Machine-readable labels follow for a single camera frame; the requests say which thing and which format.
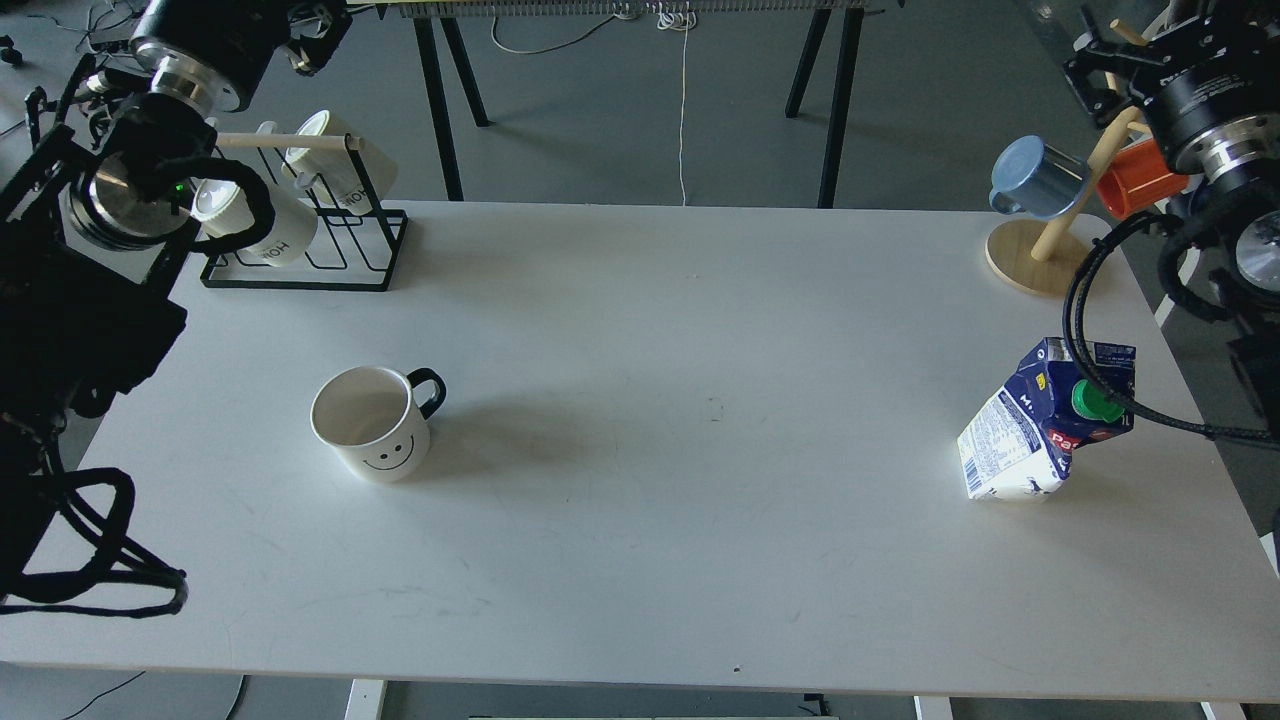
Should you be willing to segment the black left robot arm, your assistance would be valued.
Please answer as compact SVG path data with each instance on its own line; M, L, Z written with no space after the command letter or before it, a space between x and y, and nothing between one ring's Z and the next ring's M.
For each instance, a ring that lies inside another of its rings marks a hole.
M151 1L140 73L86 53L59 96L28 96L32 151L3 187L4 614L184 607L186 573L128 534L134 482L67 470L59 439L157 370L186 328L169 295L188 255L251 247L282 217L218 155L210 115L243 111L278 49L317 73L349 24L344 1Z

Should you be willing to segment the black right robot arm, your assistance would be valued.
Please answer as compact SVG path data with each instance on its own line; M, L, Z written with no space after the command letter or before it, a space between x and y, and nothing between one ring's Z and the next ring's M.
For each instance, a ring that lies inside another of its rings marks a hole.
M1165 167L1201 176L1203 199L1185 215L1139 211L1075 270L1062 306L1068 352L1101 380L1085 347L1084 311L1107 256L1156 225L1165 238L1157 275L1170 300L1207 323L1230 322L1233 368L1266 420L1252 430L1184 421L1102 380L1106 400L1146 420L1212 441L1277 447L1277 4L1172 1L1169 27L1146 45L1114 42L1088 6L1085 32L1062 70L1079 104L1102 126L1126 109L1146 118Z

